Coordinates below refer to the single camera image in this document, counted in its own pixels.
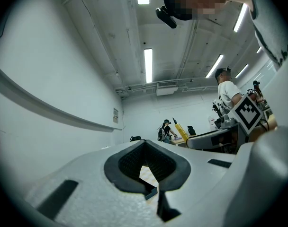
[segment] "desk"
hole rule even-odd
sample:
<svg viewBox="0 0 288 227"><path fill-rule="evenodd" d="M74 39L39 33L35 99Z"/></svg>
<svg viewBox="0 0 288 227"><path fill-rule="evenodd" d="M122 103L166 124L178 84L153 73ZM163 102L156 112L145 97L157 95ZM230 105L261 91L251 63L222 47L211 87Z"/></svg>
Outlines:
<svg viewBox="0 0 288 227"><path fill-rule="evenodd" d="M186 145L186 142L183 139L174 140L173 143L175 143L177 146L188 148Z"/></svg>

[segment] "black cable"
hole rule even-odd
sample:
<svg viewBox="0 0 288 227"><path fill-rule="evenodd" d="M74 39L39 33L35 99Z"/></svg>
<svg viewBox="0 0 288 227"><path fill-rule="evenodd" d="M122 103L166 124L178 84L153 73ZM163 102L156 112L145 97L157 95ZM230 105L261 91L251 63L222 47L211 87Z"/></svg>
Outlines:
<svg viewBox="0 0 288 227"><path fill-rule="evenodd" d="M92 19L91 13L89 12L89 10L88 10L88 8L87 8L87 6L85 5L85 3L84 3L83 0L82 0L82 3L84 4L85 8L87 9L87 11L88 11L88 13L89 13L89 15L90 15L90 17L91 17L91 19Z"/></svg>
<svg viewBox="0 0 288 227"><path fill-rule="evenodd" d="M261 122L259 122L259 125L262 126L266 132L268 131L268 130L265 128L265 126L264 126L263 124L261 124Z"/></svg>
<svg viewBox="0 0 288 227"><path fill-rule="evenodd" d="M159 128L161 128L161 126L163 125L163 123L160 125L160 127ZM157 132L159 133L159 128L157 128Z"/></svg>
<svg viewBox="0 0 288 227"><path fill-rule="evenodd" d="M260 119L260 121L265 121L265 122L267 123L268 131L269 131L269 124L268 124L267 120L265 120L265 119Z"/></svg>

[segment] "white t-shirt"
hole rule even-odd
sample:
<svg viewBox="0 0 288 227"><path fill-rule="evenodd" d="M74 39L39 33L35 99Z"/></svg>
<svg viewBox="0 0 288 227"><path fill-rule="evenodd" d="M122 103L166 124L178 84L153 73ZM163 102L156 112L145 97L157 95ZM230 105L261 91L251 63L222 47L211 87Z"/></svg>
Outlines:
<svg viewBox="0 0 288 227"><path fill-rule="evenodd" d="M271 0L252 0L250 13L260 47L279 66L288 56L288 26Z"/></svg>
<svg viewBox="0 0 288 227"><path fill-rule="evenodd" d="M241 90L231 81L222 82L218 86L219 99L221 99L224 105L230 109L234 107L231 99L238 93L241 93Z"/></svg>

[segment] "black slot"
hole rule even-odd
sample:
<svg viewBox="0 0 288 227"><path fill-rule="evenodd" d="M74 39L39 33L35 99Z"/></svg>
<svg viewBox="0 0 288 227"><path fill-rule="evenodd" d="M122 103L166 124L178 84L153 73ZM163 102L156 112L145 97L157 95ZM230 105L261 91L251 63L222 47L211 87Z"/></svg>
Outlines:
<svg viewBox="0 0 288 227"><path fill-rule="evenodd" d="M159 204L158 204L157 214L160 216L160 218L164 222L166 222L168 220L171 220L174 217L177 217L181 213L177 211L176 209L172 209L169 206L164 192L161 192L159 195Z"/></svg>
<svg viewBox="0 0 288 227"><path fill-rule="evenodd" d="M64 181L53 193L51 193L37 210L47 218L54 220L63 205L67 202L78 183L72 180Z"/></svg>
<svg viewBox="0 0 288 227"><path fill-rule="evenodd" d="M145 195L145 199L149 200L154 195L158 193L158 188L149 184L148 182L144 181L143 179L139 178L139 182L142 183L145 186L145 189L147 191L147 194Z"/></svg>
<svg viewBox="0 0 288 227"><path fill-rule="evenodd" d="M222 166L225 168L229 168L231 165L231 162L221 161L221 160L216 160L216 159L211 159L208 161L208 163L216 165L216 166Z"/></svg>

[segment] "yellow object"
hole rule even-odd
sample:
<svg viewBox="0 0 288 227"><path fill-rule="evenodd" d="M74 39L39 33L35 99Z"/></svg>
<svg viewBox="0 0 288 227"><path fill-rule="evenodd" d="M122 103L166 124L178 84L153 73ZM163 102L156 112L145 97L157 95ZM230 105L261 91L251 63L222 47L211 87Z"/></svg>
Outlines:
<svg viewBox="0 0 288 227"><path fill-rule="evenodd" d="M183 140L186 142L189 137L188 135L186 134L186 132L183 130L183 128L181 127L181 125L179 123L177 123L177 121L175 121L173 119L174 123L175 123L175 126L176 126L176 129L178 130L178 132L180 133L181 137L183 138Z"/></svg>

